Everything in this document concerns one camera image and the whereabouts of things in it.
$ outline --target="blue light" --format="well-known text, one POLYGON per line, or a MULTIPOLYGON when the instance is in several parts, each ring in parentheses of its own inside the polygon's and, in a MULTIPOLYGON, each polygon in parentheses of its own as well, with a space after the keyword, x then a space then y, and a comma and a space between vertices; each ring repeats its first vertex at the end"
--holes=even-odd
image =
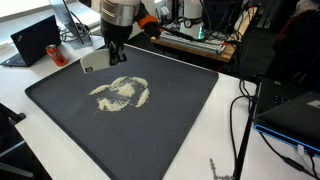
POLYGON ((289 142, 287 142, 287 141, 285 141, 285 140, 283 140, 283 139, 279 139, 279 138, 273 136, 271 133, 274 133, 274 134, 276 134, 276 135, 279 135, 279 136, 281 136, 281 137, 284 137, 285 139, 288 139, 288 140, 291 140, 291 141, 293 141, 293 142, 296 142, 297 144, 300 144, 300 145, 302 145, 302 146, 304 146, 304 147, 308 147, 308 148, 310 148, 310 149, 312 149, 312 150, 315 150, 315 151, 317 152, 317 154, 316 154, 315 156, 318 157, 318 158, 320 158, 320 156, 319 156, 319 155, 320 155, 320 150, 317 149, 317 148, 315 148, 315 147, 312 147, 312 146, 310 146, 310 145, 307 145, 307 144, 305 144, 305 143, 303 143, 303 142, 300 142, 300 141, 298 141, 298 140, 295 140, 295 139, 293 139, 293 138, 290 138, 290 137, 288 137, 288 136, 286 136, 286 135, 280 134, 280 133, 278 133, 278 132, 276 132, 276 131, 273 131, 273 130, 268 129, 268 128, 266 128, 266 127, 263 127, 263 126, 261 126, 261 125, 255 125, 253 128, 254 128, 256 131, 258 131, 258 132, 261 132, 261 133, 263 133, 263 134, 265 134, 265 135, 268 135, 268 136, 270 136, 270 137, 272 137, 272 138, 275 138, 275 139, 277 139, 277 140, 279 140, 279 141, 281 141, 281 142, 284 142, 284 143, 286 143, 286 144, 288 144, 288 145, 290 145, 290 146, 293 146, 293 147, 295 147, 295 148, 297 148, 297 145, 291 144, 291 143, 289 143, 289 142), (267 133, 267 132, 264 132, 264 131, 260 130, 259 128, 260 128, 260 129, 265 129, 265 130, 267 130, 267 131, 269 131, 269 132, 271 132, 271 133, 269 134, 269 133, 267 133))

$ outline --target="white desk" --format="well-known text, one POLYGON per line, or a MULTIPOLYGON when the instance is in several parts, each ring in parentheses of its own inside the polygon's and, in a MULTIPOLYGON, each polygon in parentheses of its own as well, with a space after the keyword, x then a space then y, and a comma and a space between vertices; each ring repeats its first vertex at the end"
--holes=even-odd
MULTIPOLYGON (((94 37, 94 47, 74 51, 68 45, 60 49, 69 62, 103 45, 100 37, 94 37)), ((24 90, 40 79, 61 68, 45 56, 30 68, 0 67, 2 84, 0 101, 15 112, 23 112, 27 118, 16 125, 32 151, 53 179, 108 179, 108 176, 24 93, 24 90)), ((192 127, 179 153, 164 179, 212 179, 209 159, 217 166, 219 175, 233 172, 233 154, 229 135, 229 106, 240 92, 238 80, 221 74, 202 112, 192 127)), ((250 92, 255 85, 247 84, 250 92)), ((240 100, 234 107, 234 130, 237 147, 247 120, 247 101, 240 100)))
MULTIPOLYGON (((81 4, 80 2, 68 4, 68 8, 80 19, 82 23, 86 24, 90 28, 100 26, 100 14, 88 8, 87 6, 81 4)), ((32 24, 35 24, 45 18, 48 18, 51 15, 55 15, 55 13, 53 9, 48 9, 28 16, 22 16, 18 19, 13 19, 10 21, 0 23, 0 44, 4 42, 12 42, 10 38, 11 34, 14 34, 24 28, 27 28, 32 24)))

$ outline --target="laptop screen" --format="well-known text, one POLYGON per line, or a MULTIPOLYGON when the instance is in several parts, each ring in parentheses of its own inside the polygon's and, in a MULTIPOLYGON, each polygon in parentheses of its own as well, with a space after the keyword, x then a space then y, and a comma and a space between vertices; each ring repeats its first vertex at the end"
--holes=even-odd
POLYGON ((61 44, 54 15, 11 35, 11 38, 27 66, 46 55, 46 46, 61 44))

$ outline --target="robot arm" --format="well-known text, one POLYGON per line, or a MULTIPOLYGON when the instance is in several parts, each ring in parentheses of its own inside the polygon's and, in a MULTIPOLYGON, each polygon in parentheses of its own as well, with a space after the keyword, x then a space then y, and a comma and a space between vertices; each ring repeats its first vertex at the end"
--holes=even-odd
POLYGON ((135 21, 148 35, 160 36, 158 20, 149 15, 140 0, 102 0, 101 33, 109 49, 111 66, 126 61, 122 51, 135 21))

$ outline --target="floor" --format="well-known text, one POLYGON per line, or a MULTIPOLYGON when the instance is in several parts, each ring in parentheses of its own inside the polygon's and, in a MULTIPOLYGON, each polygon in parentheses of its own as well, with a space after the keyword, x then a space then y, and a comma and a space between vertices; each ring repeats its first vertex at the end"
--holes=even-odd
MULTIPOLYGON (((276 34, 270 33, 265 29, 256 28, 253 24, 244 37, 244 48, 240 56, 240 66, 238 73, 230 73, 235 77, 252 76, 257 73, 264 73, 271 63, 274 56, 272 44, 276 40, 276 34)), ((175 54, 173 52, 163 52, 157 49, 151 42, 148 36, 144 33, 130 39, 128 44, 139 47, 157 54, 163 54, 168 57, 176 58, 181 61, 186 61, 198 66, 215 70, 217 67, 221 67, 221 63, 214 62, 213 60, 201 60, 197 58, 187 58, 181 54, 175 54)), ((19 134, 14 129, 10 130, 11 135, 14 138, 12 142, 20 140, 19 134)), ((30 148, 26 146, 19 152, 17 152, 11 158, 6 159, 5 163, 32 171, 36 174, 35 179, 50 180, 50 176, 45 171, 41 163, 37 160, 30 148)), ((13 175, 11 173, 3 172, 0 170, 0 179, 2 180, 20 180, 26 179, 20 176, 13 175)))

